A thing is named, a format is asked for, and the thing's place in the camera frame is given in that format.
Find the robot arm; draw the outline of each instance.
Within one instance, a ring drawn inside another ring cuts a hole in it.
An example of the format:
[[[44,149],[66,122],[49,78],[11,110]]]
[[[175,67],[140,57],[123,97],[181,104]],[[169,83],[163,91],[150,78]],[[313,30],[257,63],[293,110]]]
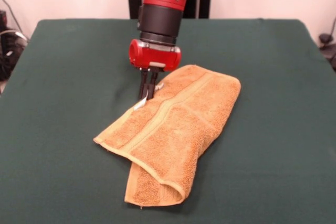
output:
[[[175,70],[181,59],[176,46],[187,0],[142,0],[139,9],[140,39],[131,42],[131,63],[141,69],[139,98],[153,98],[155,82],[160,71]],[[148,72],[152,79],[145,84]]]

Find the white tag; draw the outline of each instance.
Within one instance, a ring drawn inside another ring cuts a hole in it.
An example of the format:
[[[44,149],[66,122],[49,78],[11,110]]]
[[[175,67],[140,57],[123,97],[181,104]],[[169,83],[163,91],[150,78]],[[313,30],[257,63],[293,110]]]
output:
[[[161,83],[161,85],[156,85],[155,86],[155,91],[160,90],[162,88],[163,88],[163,82]],[[146,97],[134,106],[134,110],[138,110],[139,108],[144,107],[146,105],[146,102],[147,102],[147,97],[148,97],[148,90],[147,90]]]
[[[163,82],[161,83],[161,85],[156,85],[155,86],[155,91],[160,90],[162,88],[163,88]]]
[[[147,101],[147,96],[148,96],[148,90],[147,90],[147,94],[146,97],[144,99],[142,99],[140,102],[138,102],[135,106],[134,106],[134,110],[138,110],[139,108],[142,108],[145,106],[146,101]]]

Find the table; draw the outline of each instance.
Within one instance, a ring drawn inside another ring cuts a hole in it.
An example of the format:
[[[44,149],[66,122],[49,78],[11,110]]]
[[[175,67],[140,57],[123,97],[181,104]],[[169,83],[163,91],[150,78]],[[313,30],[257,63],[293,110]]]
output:
[[[190,197],[123,202],[93,138],[137,100],[136,20],[41,21],[0,98],[1,223],[335,223],[336,76],[297,20],[183,20],[182,65],[242,83]]]

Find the green table cover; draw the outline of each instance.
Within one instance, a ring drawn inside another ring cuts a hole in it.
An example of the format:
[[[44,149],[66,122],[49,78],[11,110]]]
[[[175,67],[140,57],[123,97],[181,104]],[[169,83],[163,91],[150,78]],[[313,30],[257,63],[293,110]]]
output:
[[[43,20],[0,98],[1,223],[336,223],[336,76],[297,20],[183,20],[182,65],[237,77],[181,205],[124,203],[93,138],[137,101],[136,20]]]

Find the folded towel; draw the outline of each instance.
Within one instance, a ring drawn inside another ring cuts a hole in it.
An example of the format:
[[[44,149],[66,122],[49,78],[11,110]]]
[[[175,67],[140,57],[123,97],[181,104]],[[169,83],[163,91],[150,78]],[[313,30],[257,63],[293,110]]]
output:
[[[195,65],[161,83],[154,99],[130,108],[94,139],[132,162],[124,200],[140,207],[188,197],[197,160],[222,132],[240,93],[236,78]]]

